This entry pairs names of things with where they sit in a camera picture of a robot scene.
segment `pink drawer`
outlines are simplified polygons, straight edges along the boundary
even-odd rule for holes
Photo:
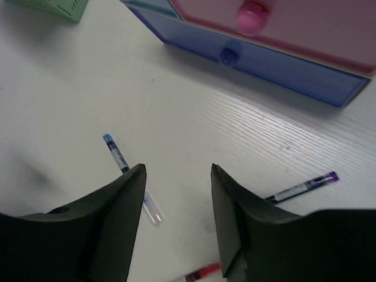
[[[375,74],[376,0],[170,2],[189,22],[350,72]]]

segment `wood grain surface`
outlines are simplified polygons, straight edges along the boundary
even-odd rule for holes
[[[374,83],[338,110],[164,46],[116,0],[90,1],[78,25],[0,2],[0,38],[1,211],[46,210],[111,182],[112,134],[130,165],[146,164],[165,218],[155,228],[142,213],[129,282],[219,259],[205,228],[213,162],[263,197],[335,170],[340,182],[281,205],[299,214],[375,207]],[[10,152],[55,189],[29,189]]]

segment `blue transparent drawer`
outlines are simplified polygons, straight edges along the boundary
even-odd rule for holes
[[[342,107],[370,81],[230,36],[132,9],[163,42]]]
[[[174,7],[170,4],[169,0],[121,0],[125,5],[131,4],[134,7],[148,9],[160,14],[173,16],[179,18]]]

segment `red pen refill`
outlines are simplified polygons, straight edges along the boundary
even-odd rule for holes
[[[209,264],[206,267],[200,268],[192,273],[181,276],[171,282],[194,282],[194,281],[200,280],[201,278],[205,278],[206,276],[220,269],[221,269],[220,263]]]

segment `drawer handle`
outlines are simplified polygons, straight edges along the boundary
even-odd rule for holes
[[[229,48],[223,48],[219,54],[219,63],[227,68],[233,68],[236,66],[238,60],[239,54]]]
[[[236,25],[244,35],[256,35],[266,25],[269,10],[255,1],[246,1],[240,6],[236,14]]]

